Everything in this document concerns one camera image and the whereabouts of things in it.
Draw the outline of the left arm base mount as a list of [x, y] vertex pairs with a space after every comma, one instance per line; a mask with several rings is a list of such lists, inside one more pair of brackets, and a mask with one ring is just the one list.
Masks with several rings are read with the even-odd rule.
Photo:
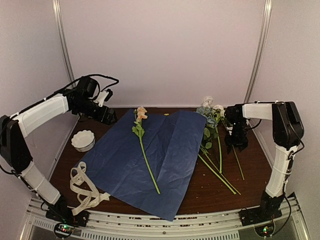
[[51, 204], [45, 199], [43, 199], [43, 203], [48, 207], [45, 217], [57, 221], [53, 227], [53, 233], [58, 239], [65, 240], [73, 234], [75, 228], [87, 226], [90, 213], [83, 210], [73, 215], [73, 208], [68, 207], [67, 199], [63, 195], [55, 204]]

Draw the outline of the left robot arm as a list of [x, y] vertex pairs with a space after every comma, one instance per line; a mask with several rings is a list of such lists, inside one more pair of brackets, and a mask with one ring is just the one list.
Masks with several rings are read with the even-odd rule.
[[115, 110], [105, 103], [113, 96], [111, 88], [119, 80], [101, 75], [113, 83], [100, 87], [96, 77], [98, 74], [82, 76], [26, 108], [0, 118], [0, 155], [11, 167], [11, 171], [5, 173], [21, 179], [30, 191], [54, 205], [51, 211], [61, 222], [69, 221], [72, 211], [63, 203], [57, 203], [61, 193], [36, 166], [28, 138], [47, 122], [68, 112], [105, 125], [114, 124]]

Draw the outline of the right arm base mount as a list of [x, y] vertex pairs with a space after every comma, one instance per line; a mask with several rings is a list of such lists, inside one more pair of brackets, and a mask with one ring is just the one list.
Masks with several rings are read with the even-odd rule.
[[271, 237], [276, 226], [274, 220], [282, 216], [280, 210], [283, 196], [280, 197], [262, 197], [260, 205], [254, 208], [243, 208], [239, 212], [239, 217], [242, 226], [255, 225], [255, 233], [262, 238]]

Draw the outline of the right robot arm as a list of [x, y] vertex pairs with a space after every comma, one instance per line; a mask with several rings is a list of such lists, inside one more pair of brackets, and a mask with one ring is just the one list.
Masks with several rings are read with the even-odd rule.
[[224, 117], [232, 125], [231, 132], [224, 141], [231, 151], [232, 147], [240, 151], [248, 147], [247, 120], [259, 119], [272, 122], [272, 136], [275, 143], [275, 159], [265, 193], [270, 198], [278, 198], [284, 194], [295, 154], [299, 152], [305, 130], [293, 101], [242, 103], [229, 106]]

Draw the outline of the blue wrapping paper sheet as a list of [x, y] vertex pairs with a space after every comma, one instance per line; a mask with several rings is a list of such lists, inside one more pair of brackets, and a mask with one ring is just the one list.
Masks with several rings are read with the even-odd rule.
[[94, 185], [151, 215], [172, 221], [193, 175], [206, 119], [188, 110], [149, 114], [142, 138], [129, 109], [82, 161]]

